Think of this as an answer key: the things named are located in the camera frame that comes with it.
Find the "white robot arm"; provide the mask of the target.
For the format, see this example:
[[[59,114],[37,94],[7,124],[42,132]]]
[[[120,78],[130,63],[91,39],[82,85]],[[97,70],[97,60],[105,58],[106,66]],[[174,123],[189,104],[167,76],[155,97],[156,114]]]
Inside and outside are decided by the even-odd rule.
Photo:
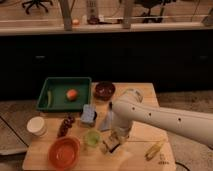
[[[106,123],[118,137],[127,137],[134,121],[170,131],[213,150],[213,114],[150,106],[143,102],[140,91],[126,89],[111,102]]]

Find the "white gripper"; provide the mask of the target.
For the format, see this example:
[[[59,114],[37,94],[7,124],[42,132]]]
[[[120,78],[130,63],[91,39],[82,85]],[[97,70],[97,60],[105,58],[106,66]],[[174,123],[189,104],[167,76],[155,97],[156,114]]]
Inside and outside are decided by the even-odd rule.
[[[101,142],[101,151],[103,154],[113,153],[120,145],[127,141],[127,136],[120,136],[116,132],[112,132]]]

